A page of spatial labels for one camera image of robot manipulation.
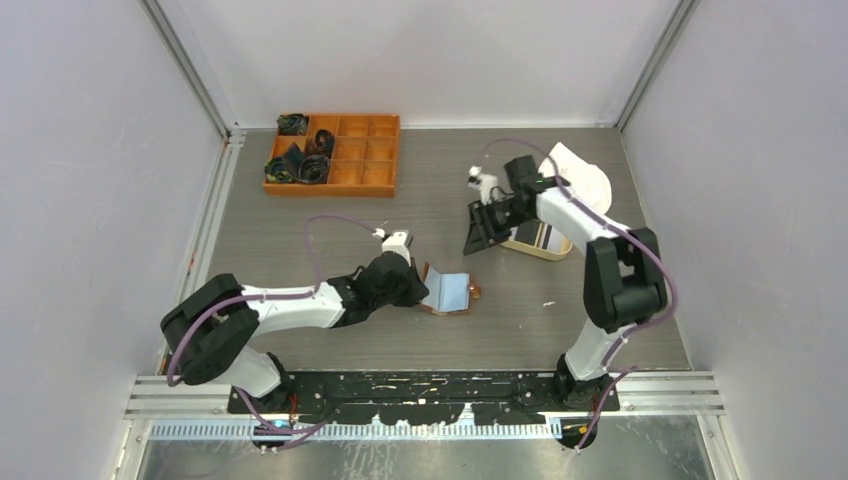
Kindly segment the orange leather card holder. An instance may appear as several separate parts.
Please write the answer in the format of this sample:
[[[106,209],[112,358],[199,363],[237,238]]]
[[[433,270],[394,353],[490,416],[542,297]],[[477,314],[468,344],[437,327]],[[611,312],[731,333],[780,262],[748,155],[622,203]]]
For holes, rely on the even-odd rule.
[[[471,273],[441,273],[425,263],[422,280],[428,294],[420,302],[423,310],[437,316],[469,313],[482,296],[482,288]]]

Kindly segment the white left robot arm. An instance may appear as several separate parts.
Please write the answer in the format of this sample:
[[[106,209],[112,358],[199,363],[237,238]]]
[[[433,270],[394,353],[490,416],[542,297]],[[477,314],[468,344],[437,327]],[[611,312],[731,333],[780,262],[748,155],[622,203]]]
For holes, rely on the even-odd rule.
[[[292,397],[288,375],[276,355],[250,347],[253,338],[352,326],[386,306],[416,307],[428,294],[415,262],[393,252],[313,287],[259,288],[219,274],[160,322],[172,353],[166,381],[171,387],[229,384],[277,413]]]

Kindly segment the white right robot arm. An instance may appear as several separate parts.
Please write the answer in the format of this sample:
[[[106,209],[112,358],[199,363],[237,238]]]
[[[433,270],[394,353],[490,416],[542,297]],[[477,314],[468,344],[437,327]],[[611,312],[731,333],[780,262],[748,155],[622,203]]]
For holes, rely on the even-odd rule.
[[[518,227],[538,220],[583,254],[588,319],[558,360],[552,380],[558,403],[577,411],[592,400],[627,336],[667,307],[671,282],[652,230],[631,229],[593,210],[559,174],[542,176],[530,156],[509,161],[504,170],[508,191],[481,167],[468,171],[467,184],[479,197],[468,206],[463,253],[500,245]]]

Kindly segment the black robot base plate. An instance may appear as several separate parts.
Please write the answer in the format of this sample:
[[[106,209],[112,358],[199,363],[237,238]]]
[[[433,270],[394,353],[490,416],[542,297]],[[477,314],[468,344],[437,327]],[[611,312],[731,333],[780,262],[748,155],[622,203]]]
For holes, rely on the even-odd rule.
[[[326,421],[394,426],[450,425],[464,410],[477,426],[542,424],[548,413],[593,414],[616,410],[610,376],[566,392],[564,378],[546,371],[298,371],[268,399],[244,403],[231,392],[227,410],[294,415],[306,423]]]

